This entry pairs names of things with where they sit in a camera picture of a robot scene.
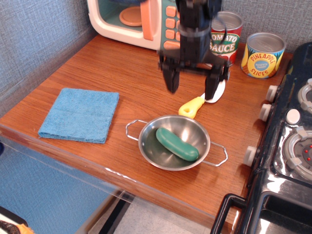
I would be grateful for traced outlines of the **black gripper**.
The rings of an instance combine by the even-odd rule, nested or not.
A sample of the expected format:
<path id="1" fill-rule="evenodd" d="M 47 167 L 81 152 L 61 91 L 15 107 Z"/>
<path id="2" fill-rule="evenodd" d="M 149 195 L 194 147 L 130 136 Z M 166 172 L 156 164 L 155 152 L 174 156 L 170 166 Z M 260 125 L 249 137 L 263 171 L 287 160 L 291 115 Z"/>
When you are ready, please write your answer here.
<path id="1" fill-rule="evenodd" d="M 205 81 L 205 99 L 211 100 L 222 81 L 230 77 L 229 62 L 210 51 L 211 26 L 187 28 L 176 22 L 175 28 L 162 30 L 158 51 L 168 91 L 174 94 L 179 87 L 180 71 L 209 71 Z"/>

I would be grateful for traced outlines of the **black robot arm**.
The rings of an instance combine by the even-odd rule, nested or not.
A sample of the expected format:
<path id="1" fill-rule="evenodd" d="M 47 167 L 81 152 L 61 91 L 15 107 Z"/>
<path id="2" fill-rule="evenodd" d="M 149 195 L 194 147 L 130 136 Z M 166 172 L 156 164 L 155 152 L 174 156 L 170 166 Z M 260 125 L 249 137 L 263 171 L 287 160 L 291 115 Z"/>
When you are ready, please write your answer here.
<path id="1" fill-rule="evenodd" d="M 212 53 L 212 21 L 221 10 L 220 0 L 178 0 L 180 47 L 159 51 L 159 68 L 167 89 L 175 93 L 180 72 L 205 75 L 205 99 L 214 97 L 218 85 L 229 78 L 229 61 Z"/>

